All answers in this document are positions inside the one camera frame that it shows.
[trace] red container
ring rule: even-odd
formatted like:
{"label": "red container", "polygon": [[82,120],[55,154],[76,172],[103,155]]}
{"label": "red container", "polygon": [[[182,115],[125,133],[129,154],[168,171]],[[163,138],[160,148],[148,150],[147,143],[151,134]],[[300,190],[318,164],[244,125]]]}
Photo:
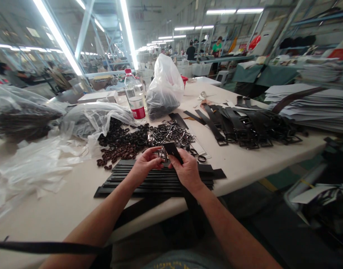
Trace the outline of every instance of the red container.
{"label": "red container", "polygon": [[185,90],[185,85],[186,85],[186,82],[189,80],[187,77],[184,77],[184,76],[181,76],[181,78],[183,79],[183,82],[184,82],[184,90]]}

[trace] hand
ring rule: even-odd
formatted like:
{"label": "hand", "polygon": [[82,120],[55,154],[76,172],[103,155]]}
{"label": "hand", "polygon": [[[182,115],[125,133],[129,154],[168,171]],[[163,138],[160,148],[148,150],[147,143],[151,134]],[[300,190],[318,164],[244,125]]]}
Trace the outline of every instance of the hand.
{"label": "hand", "polygon": [[161,148],[162,147],[153,147],[147,149],[135,162],[133,168],[125,178],[128,178],[127,180],[131,180],[135,188],[139,187],[140,184],[143,183],[150,170],[161,170],[161,168],[164,167],[161,163],[163,159],[154,154],[155,151]]}
{"label": "hand", "polygon": [[204,187],[204,183],[201,181],[199,176],[197,161],[186,150],[178,149],[178,152],[184,164],[181,165],[175,156],[168,155],[168,158],[171,161],[169,168],[175,168],[180,182],[189,190],[189,192],[191,192],[191,194],[194,194]]}

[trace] pile of straps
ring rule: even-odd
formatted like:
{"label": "pile of straps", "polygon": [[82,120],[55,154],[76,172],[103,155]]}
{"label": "pile of straps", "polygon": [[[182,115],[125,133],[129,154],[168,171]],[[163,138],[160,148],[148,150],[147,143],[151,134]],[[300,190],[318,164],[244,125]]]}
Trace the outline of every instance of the pile of straps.
{"label": "pile of straps", "polygon": [[198,109],[195,112],[199,117],[188,111],[184,113],[199,123],[207,125],[219,146],[238,143],[240,147],[246,149],[259,149],[273,146],[273,140],[284,145],[302,141],[296,136],[297,129],[287,118],[260,107],[251,106],[249,98],[244,98],[245,104],[242,100],[243,96],[238,96],[236,105],[238,108],[204,104],[203,107],[209,118]]}

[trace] green shirt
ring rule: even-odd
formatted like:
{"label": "green shirt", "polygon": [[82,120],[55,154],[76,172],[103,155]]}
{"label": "green shirt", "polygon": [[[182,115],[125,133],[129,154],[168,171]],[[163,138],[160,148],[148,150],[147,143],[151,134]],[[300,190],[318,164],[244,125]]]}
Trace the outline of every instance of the green shirt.
{"label": "green shirt", "polygon": [[221,47],[222,47],[221,42],[220,42],[219,45],[215,44],[215,45],[212,47],[212,51],[213,51],[213,52],[218,52],[219,50],[221,50]]}

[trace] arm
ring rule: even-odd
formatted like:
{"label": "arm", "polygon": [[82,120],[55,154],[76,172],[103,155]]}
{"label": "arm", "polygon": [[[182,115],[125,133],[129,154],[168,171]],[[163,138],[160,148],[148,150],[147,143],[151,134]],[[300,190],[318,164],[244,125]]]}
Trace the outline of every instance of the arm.
{"label": "arm", "polygon": [[170,168],[175,168],[181,183],[199,201],[233,268],[281,268],[201,181],[196,159],[183,149],[179,153],[184,164],[169,156]]}
{"label": "arm", "polygon": [[[147,149],[118,187],[64,239],[64,242],[103,247],[134,190],[140,186],[151,169],[160,170],[163,167],[162,159],[153,154],[158,149],[161,147]],[[55,254],[48,257],[40,268],[89,268],[95,257],[96,255]]]}

